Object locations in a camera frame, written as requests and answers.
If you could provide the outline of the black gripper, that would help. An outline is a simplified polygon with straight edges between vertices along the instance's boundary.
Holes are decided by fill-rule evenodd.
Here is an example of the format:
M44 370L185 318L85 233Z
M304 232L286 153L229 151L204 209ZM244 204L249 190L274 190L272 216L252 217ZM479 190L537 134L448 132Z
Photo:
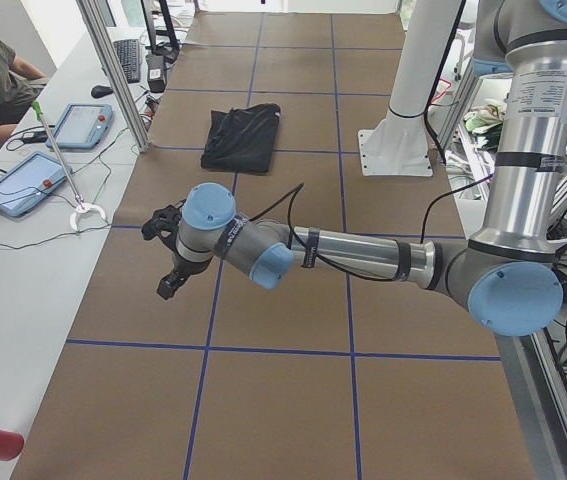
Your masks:
M171 299L190 276L204 272L210 263L210 250L198 251L185 244L177 244L172 271L159 281L156 293L164 300Z

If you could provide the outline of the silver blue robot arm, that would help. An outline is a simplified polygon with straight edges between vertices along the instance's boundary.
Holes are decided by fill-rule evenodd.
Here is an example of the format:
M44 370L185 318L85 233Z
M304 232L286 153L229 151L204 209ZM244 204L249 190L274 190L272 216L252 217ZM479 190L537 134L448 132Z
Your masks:
M172 253L158 294L172 297L213 258L267 289L294 263L327 265L439 292L502 336L548 326L563 304L551 268L562 242L547 231L567 147L567 1L480 2L474 62L506 64L513 77L483 224L469 239L407 243L250 218L226 187L202 183L143 226Z

